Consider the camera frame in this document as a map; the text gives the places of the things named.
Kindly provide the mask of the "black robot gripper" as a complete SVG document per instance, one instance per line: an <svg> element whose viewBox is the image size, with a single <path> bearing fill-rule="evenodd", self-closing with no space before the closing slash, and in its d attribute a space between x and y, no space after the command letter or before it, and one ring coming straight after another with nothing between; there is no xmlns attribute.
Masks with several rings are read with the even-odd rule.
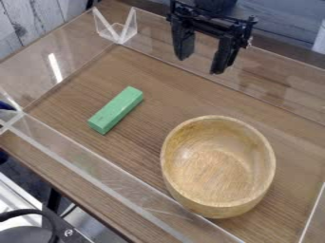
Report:
<svg viewBox="0 0 325 243"><path fill-rule="evenodd" d="M170 13L194 23L210 26L215 31L231 31L239 46L247 48L258 19L235 10L238 0L170 0ZM175 56L183 61L194 52L195 33L193 26L171 25ZM211 74L222 74L238 55L238 44L233 35L219 38L218 50L213 56Z"/></svg>

